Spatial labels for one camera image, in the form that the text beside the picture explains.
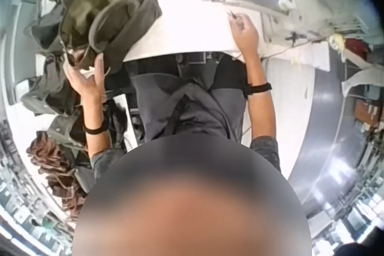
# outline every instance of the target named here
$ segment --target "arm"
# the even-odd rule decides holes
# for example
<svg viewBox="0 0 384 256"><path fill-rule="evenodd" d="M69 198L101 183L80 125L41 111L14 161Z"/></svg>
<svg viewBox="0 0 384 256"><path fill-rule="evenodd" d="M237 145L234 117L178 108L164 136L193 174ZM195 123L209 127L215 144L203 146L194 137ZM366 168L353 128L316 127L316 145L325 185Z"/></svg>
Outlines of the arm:
<svg viewBox="0 0 384 256"><path fill-rule="evenodd" d="M252 21L244 14L237 14L236 19L229 17L229 23L233 39L245 60L248 84L251 86L265 84L266 77L257 54L259 35ZM248 109L252 125L252 139L260 136L276 138L275 109L270 91L250 95Z"/></svg>
<svg viewBox="0 0 384 256"><path fill-rule="evenodd" d="M75 59L81 57L81 53L74 55ZM67 61L64 64L65 75L73 89L80 94L84 112L84 126L88 129L101 127L103 116L103 95L104 95L104 61L100 54L95 60L95 73L90 78L70 66ZM89 158L100 152L111 148L108 131L97 135L86 133L86 142Z"/></svg>

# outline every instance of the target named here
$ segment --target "black wristband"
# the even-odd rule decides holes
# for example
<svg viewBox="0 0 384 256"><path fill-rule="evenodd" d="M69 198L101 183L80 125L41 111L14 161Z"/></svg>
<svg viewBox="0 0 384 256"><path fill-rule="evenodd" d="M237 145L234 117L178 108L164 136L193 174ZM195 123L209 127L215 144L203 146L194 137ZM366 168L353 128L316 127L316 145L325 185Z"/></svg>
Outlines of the black wristband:
<svg viewBox="0 0 384 256"><path fill-rule="evenodd" d="M268 82L263 84L263 85L258 85L258 86L247 85L246 90L247 90L246 91L247 95L252 95L252 94L262 93L262 92L272 90L272 86Z"/></svg>
<svg viewBox="0 0 384 256"><path fill-rule="evenodd" d="M97 129L88 129L84 125L84 131L90 135L97 135L97 134L106 132L108 128L109 128L109 121L107 119L104 119L103 123L101 124L101 127Z"/></svg>

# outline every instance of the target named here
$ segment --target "black strap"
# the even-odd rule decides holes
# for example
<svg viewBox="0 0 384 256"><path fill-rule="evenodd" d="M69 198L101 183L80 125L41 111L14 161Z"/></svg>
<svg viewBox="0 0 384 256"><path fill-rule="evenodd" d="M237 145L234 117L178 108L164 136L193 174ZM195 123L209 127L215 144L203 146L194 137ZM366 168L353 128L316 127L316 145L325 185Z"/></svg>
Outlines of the black strap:
<svg viewBox="0 0 384 256"><path fill-rule="evenodd" d="M109 128L109 121L108 121L108 119L105 118L103 121L103 124L101 124L100 128L88 129L87 127L84 126L84 131L90 135L97 135L97 134L100 134L100 133L107 131L108 128Z"/></svg>
<svg viewBox="0 0 384 256"><path fill-rule="evenodd" d="M165 127L163 134L164 136L174 135L174 133L176 132L176 126L180 120L181 113L183 113L185 105L187 105L187 103L190 101L191 99L188 96L184 95L180 99L179 103L177 103L174 111L172 112L172 115L168 120L167 126Z"/></svg>
<svg viewBox="0 0 384 256"><path fill-rule="evenodd" d="M262 93L262 92L266 92L266 91L269 91L269 90L272 90L272 86L268 82L263 84L263 85L258 85L258 86L247 85L245 87L245 93L247 95L252 95L252 94L256 94L256 93Z"/></svg>

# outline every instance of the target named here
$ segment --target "sleeve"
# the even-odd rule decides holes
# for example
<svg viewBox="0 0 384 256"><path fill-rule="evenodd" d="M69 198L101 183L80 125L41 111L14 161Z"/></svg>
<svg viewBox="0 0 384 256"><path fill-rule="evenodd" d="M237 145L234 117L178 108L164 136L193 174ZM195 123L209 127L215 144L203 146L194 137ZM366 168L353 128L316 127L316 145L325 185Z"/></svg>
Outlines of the sleeve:
<svg viewBox="0 0 384 256"><path fill-rule="evenodd" d="M108 170L118 159L125 155L125 151L122 149L108 149L94 155L91 159L92 169L94 171L95 179Z"/></svg>
<svg viewBox="0 0 384 256"><path fill-rule="evenodd" d="M281 172L280 159L278 157L278 144L275 138L270 136L260 136L255 138L251 142L250 149L263 156L279 172Z"/></svg>

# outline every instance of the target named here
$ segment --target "gray apron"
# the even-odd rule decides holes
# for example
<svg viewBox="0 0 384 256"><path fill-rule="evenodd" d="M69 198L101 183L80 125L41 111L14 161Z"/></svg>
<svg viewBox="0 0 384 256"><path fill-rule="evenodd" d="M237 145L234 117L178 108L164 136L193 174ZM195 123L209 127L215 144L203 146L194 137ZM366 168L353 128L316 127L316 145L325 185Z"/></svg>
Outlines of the gray apron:
<svg viewBox="0 0 384 256"><path fill-rule="evenodd" d="M133 76L145 141L181 133L205 133L241 140L246 100L240 89L206 91L180 77Z"/></svg>

